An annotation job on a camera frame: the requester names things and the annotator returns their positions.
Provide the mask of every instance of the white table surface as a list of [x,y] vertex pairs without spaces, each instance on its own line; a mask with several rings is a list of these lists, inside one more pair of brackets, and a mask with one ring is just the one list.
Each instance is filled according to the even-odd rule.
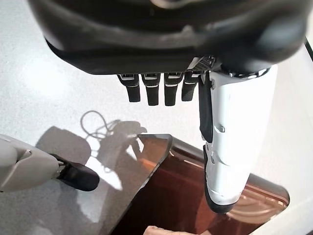
[[[291,203],[254,234],[304,235],[313,229],[312,91],[313,63],[303,47],[279,65],[268,131],[253,170],[283,185]],[[26,1],[0,1],[2,134],[86,163],[90,155],[100,150],[98,142],[85,140],[87,135],[80,124],[82,115],[95,110],[107,122],[119,119],[122,128],[112,132],[115,137],[101,145],[103,158],[97,170],[103,173],[104,167],[114,165],[111,157],[121,154],[120,146],[128,141],[125,136],[145,129],[151,134],[172,134],[201,148],[196,93],[192,102],[177,101],[174,107],[165,107],[161,95],[161,105],[149,107],[141,86],[142,101],[131,104],[115,75],[89,75],[57,58],[48,49]],[[89,114],[84,125],[94,132],[103,123],[99,116]],[[50,181],[31,190],[0,194],[0,234],[106,234],[111,225],[106,228],[105,224],[117,219],[106,208],[112,201],[119,203],[118,194],[111,200],[107,197],[110,190],[121,191],[123,182],[119,180],[118,174],[102,179],[94,192],[80,192]]]

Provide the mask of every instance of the black robotic finger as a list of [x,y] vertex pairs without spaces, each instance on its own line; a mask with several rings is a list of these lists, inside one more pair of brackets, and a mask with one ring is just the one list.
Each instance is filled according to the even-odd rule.
[[140,101],[140,87],[138,74],[118,74],[119,81],[126,87],[129,102]]
[[194,96],[194,90],[198,83],[198,78],[203,74],[203,71],[186,72],[184,82],[181,89],[181,100],[191,101]]
[[210,73],[205,73],[205,81],[201,76],[199,81],[199,113],[200,113],[200,131],[208,143],[213,141],[213,115],[212,115],[212,97]]
[[160,83],[160,73],[142,74],[143,84],[146,86],[148,105],[158,105],[158,88]]
[[92,191],[98,187],[100,178],[96,172],[80,163],[69,162],[55,154],[51,155],[64,164],[56,179],[82,191]]
[[174,106],[178,84],[182,81],[182,72],[170,72],[164,74],[164,98],[166,106]]

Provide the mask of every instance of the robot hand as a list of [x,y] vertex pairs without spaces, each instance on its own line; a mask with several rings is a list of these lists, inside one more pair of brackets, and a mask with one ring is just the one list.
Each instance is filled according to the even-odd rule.
[[47,154],[12,137],[0,135],[0,150],[2,192],[36,187],[53,178],[83,191],[98,186],[99,176],[88,167]]

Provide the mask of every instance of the black rubber tip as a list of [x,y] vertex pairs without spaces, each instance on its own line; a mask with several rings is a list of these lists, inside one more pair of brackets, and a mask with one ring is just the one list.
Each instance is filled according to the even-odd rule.
[[181,89],[181,100],[182,101],[191,101],[194,96],[194,90],[196,87],[196,83],[186,84],[183,83]]
[[164,87],[165,106],[174,106],[176,103],[177,85],[174,87]]
[[204,192],[205,192],[205,198],[206,198],[206,202],[207,202],[208,206],[215,213],[225,214],[225,213],[229,212],[235,204],[235,203],[233,203],[233,204],[229,204],[229,205],[219,205],[219,204],[216,204],[215,202],[213,202],[211,197],[210,197],[209,191],[207,189],[206,180],[205,180],[205,185],[204,185]]
[[229,212],[235,203],[233,204],[229,204],[229,205],[219,205],[216,204],[215,202],[212,201],[209,191],[207,189],[207,182],[206,182],[206,173],[205,173],[205,169],[206,169],[206,164],[208,161],[208,157],[206,154],[206,150],[205,150],[205,145],[203,146],[203,155],[204,155],[204,194],[205,194],[205,198],[206,198],[206,202],[209,206],[209,208],[215,212],[215,213],[219,213],[219,214],[225,214],[227,212]]
[[65,164],[65,168],[57,177],[58,180],[82,191],[93,191],[98,187],[100,178],[96,172],[80,163],[67,161],[55,154],[51,155]]
[[148,105],[156,106],[158,105],[158,86],[157,87],[146,87]]
[[136,87],[126,87],[128,93],[129,102],[139,102],[140,101],[140,88]]

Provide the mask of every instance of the white robotic arm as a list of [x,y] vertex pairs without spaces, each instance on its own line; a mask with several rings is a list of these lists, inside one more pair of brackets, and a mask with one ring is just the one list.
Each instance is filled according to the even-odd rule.
[[0,191],[28,189],[53,178],[85,191],[94,190],[99,183],[98,175],[84,165],[0,135]]
[[219,213],[229,211],[238,201],[259,155],[277,66],[256,74],[234,76],[225,72],[210,73],[213,141],[204,147],[205,186],[211,209]]

